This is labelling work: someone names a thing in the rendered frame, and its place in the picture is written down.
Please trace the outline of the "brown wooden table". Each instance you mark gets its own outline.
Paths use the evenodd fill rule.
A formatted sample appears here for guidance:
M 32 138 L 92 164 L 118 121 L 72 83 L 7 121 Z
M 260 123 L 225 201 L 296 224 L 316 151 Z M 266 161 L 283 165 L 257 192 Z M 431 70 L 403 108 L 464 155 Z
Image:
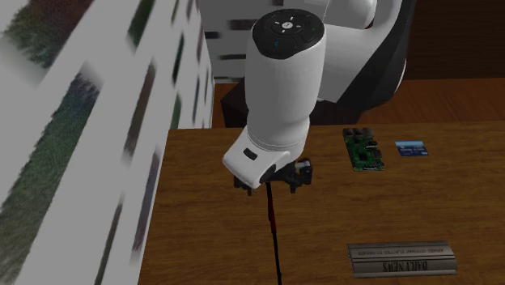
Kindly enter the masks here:
M 272 186 L 282 285 L 505 285 L 505 121 L 375 125 L 385 170 L 355 172 L 342 128 L 314 126 L 313 180 Z M 266 189 L 233 185 L 237 129 L 168 134 L 138 285 L 278 285 Z M 422 141 L 428 156 L 400 156 Z M 353 243 L 447 241 L 454 276 L 356 279 Z

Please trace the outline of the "folded grey newspaper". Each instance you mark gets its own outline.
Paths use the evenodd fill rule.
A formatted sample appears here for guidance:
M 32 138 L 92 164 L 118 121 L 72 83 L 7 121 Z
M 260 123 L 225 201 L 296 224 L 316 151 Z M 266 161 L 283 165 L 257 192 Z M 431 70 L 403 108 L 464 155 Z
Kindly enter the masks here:
M 356 279 L 456 275 L 458 265 L 445 240 L 348 244 Z

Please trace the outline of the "blue card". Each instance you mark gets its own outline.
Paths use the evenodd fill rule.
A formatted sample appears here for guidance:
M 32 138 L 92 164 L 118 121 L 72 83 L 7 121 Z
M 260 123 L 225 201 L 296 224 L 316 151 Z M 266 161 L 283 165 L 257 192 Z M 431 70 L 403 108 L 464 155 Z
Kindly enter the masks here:
M 395 146 L 402 157 L 428 156 L 422 141 L 396 141 Z

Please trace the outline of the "green circuit board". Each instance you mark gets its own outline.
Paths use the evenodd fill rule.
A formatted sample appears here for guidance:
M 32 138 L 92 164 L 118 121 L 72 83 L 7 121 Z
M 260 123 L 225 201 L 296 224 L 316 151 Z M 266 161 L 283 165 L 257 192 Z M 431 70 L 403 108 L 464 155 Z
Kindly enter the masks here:
M 385 170 L 372 128 L 344 128 L 342 136 L 355 172 Z

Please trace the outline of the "black and red thin rod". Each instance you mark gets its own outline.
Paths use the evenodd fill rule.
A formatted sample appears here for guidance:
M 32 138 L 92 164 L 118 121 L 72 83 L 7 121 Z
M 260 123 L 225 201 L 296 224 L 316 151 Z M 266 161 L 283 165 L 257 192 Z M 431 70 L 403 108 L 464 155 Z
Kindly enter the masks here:
M 279 255 L 278 255 L 278 238 L 277 238 L 277 228 L 276 228 L 276 221 L 275 221 L 272 189 L 271 189 L 271 184 L 269 182 L 266 182 L 265 185 L 266 185 L 266 193 L 267 193 L 268 219 L 269 219 L 269 225 L 270 225 L 270 230 L 272 233 L 273 244 L 274 244 L 274 258 L 275 258 L 277 280 L 278 280 L 278 285 L 282 285 L 282 272 L 281 272 Z

